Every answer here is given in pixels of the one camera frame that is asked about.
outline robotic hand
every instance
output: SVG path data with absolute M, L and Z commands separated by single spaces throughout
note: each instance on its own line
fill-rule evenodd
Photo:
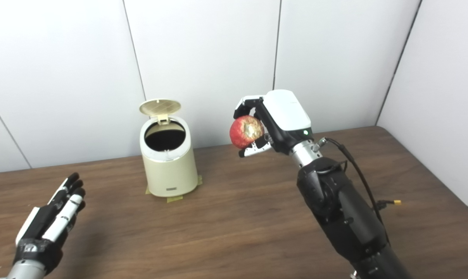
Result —
M 248 115 L 252 109 L 268 135 L 241 150 L 239 155 L 246 157 L 273 148 L 296 162 L 300 168 L 297 187 L 335 250 L 356 270 L 351 278 L 412 279 L 391 249 L 380 215 L 356 191 L 341 167 L 342 162 L 323 157 L 319 152 L 323 144 L 332 141 L 357 167 L 345 147 L 327 138 L 316 143 L 310 118 L 288 90 L 242 98 L 234 118 Z
M 85 207 L 78 173 L 64 180 L 49 203 L 30 212 L 16 237 L 14 265 L 7 279 L 43 279 L 62 260 L 62 246 Z

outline silver metal joint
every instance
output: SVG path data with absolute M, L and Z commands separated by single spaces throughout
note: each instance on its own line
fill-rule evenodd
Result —
M 44 265 L 38 261 L 21 260 L 14 264 L 7 279 L 43 279 Z
M 319 145 L 316 145 L 311 140 L 302 141 L 295 145 L 289 155 L 300 168 L 322 157 L 322 154 L 319 152 Z
M 351 279 L 359 279 L 358 272 L 356 270 L 349 275 L 349 278 Z

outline black cable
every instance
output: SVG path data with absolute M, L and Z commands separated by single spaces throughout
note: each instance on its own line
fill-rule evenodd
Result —
M 356 169 L 356 172 L 358 173 L 359 178 L 361 179 L 361 182 L 363 182 L 363 185 L 365 186 L 365 189 L 366 189 L 366 192 L 367 192 L 367 194 L 368 194 L 368 196 L 370 198 L 370 201 L 372 202 L 372 208 L 375 211 L 375 215 L 377 215 L 377 219 L 379 219 L 379 221 L 383 225 L 384 222 L 382 221 L 382 217 L 380 216 L 379 208 L 377 206 L 377 203 L 375 202 L 375 198 L 373 197 L 372 190 L 370 189 L 370 186 L 368 185 L 368 182 L 366 181 L 365 176 L 361 172 L 361 169 L 358 167 L 358 164 L 356 164 L 356 161 L 354 161 L 353 156 L 351 156 L 351 153 L 349 153 L 349 151 L 346 149 L 346 147 L 344 145 L 341 145 L 335 139 L 332 139 L 332 138 L 325 138 L 325 139 L 327 141 L 333 143 L 335 146 L 337 146 L 337 148 L 342 152 L 342 154 L 344 154 L 344 156 L 347 158 L 347 160 L 349 162 L 351 162 L 354 169 Z

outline red apple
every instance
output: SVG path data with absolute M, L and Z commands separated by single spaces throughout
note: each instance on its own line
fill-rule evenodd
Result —
M 230 140 L 237 148 L 246 148 L 260 136 L 264 129 L 262 122 L 251 115 L 237 118 L 230 126 Z

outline cream trash can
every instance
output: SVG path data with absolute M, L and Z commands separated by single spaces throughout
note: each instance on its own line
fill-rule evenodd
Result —
M 180 196 L 198 185 L 198 171 L 187 123 L 170 114 L 180 103 L 166 99 L 145 101 L 141 113 L 151 117 L 141 128 L 140 149 L 147 188 L 155 196 Z

